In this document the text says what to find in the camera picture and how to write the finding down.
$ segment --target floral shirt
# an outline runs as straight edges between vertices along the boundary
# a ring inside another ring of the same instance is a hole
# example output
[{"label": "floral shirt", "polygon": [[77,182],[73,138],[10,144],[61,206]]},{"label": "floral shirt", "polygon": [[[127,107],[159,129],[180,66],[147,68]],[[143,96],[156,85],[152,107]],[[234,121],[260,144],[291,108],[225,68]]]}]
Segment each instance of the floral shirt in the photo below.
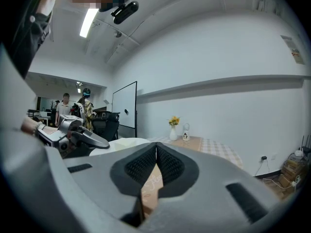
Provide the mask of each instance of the floral shirt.
[{"label": "floral shirt", "polygon": [[92,125],[92,105],[91,102],[89,100],[85,100],[85,104],[84,104],[84,114],[86,115],[86,121],[84,122],[84,127],[86,127],[88,130],[93,132],[93,125]]}]

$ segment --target white vase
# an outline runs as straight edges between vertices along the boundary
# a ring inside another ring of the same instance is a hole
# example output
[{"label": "white vase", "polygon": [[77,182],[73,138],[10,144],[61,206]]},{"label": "white vase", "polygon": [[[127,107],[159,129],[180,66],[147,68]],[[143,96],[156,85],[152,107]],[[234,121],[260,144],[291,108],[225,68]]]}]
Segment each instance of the white vase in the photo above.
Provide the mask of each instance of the white vase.
[{"label": "white vase", "polygon": [[177,140],[177,134],[176,134],[176,125],[171,126],[171,133],[170,133],[170,140],[176,141]]}]

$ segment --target floor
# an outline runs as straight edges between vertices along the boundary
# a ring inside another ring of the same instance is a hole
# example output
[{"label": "floor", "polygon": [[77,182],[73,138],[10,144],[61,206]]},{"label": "floor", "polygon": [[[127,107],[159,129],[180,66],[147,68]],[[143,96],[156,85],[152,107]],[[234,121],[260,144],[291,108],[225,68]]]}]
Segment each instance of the floor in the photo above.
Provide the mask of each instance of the floor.
[{"label": "floor", "polygon": [[[266,179],[270,179],[273,180],[275,183],[277,183],[279,186],[282,187],[282,185],[278,182],[278,177],[279,175],[274,175],[271,177],[266,177]],[[261,181],[269,188],[271,189],[280,200],[284,200],[286,199],[290,194],[294,193],[294,188],[288,188],[288,189],[281,189],[280,187],[278,187],[276,184],[274,184],[272,181],[268,181],[268,180],[263,180],[261,179]]]}]

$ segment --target whiteboard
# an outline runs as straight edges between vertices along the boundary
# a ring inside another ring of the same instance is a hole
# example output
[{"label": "whiteboard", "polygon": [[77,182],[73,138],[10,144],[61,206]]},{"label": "whiteboard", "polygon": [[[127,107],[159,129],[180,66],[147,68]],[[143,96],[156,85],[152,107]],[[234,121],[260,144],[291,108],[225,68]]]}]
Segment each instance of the whiteboard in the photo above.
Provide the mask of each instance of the whiteboard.
[{"label": "whiteboard", "polygon": [[136,90],[137,82],[134,82],[116,91],[112,97],[112,112],[120,112],[120,125],[133,129],[136,127]]}]

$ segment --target ceiling light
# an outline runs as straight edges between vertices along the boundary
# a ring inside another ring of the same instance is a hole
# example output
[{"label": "ceiling light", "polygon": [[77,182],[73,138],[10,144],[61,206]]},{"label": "ceiling light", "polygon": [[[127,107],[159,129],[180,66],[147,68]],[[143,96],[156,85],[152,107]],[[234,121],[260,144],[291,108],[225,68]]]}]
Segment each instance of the ceiling light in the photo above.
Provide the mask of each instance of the ceiling light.
[{"label": "ceiling light", "polygon": [[82,24],[82,28],[80,31],[80,36],[86,38],[88,30],[96,16],[98,9],[88,9],[86,17],[84,18],[84,22]]}]

